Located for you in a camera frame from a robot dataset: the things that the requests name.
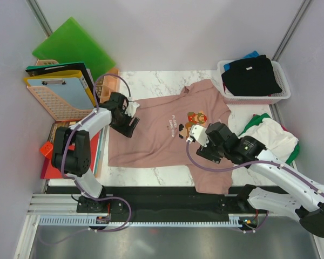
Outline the pink t shirt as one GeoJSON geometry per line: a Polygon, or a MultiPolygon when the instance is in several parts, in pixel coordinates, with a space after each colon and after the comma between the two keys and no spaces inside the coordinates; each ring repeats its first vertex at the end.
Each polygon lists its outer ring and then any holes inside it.
{"type": "Polygon", "coordinates": [[[139,123],[131,138],[111,129],[108,165],[126,168],[187,166],[197,192],[227,194],[232,185],[231,168],[222,159],[208,161],[196,154],[197,144],[187,145],[191,127],[207,127],[215,122],[228,123],[230,109],[221,93],[206,79],[185,86],[179,95],[137,100],[139,123]]]}

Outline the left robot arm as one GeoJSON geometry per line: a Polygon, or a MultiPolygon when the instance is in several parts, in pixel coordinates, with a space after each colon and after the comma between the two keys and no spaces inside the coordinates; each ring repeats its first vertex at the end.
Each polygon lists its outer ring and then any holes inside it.
{"type": "Polygon", "coordinates": [[[97,105],[75,125],[56,129],[51,164],[62,177],[74,181],[82,196],[90,198],[89,206],[96,212],[103,212],[108,200],[90,168],[90,141],[108,126],[131,138],[139,122],[135,116],[139,106],[123,94],[113,92],[108,101],[97,105]]]}

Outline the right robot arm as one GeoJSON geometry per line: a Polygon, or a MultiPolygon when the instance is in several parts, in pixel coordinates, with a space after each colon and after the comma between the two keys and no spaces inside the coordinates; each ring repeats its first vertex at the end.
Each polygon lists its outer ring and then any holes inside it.
{"type": "Polygon", "coordinates": [[[245,185],[237,198],[242,212],[265,210],[298,221],[311,234],[324,238],[324,185],[292,168],[251,136],[238,138],[223,123],[192,126],[188,142],[199,143],[196,154],[219,163],[225,158],[235,168],[245,167],[270,179],[285,194],[245,185]]]}

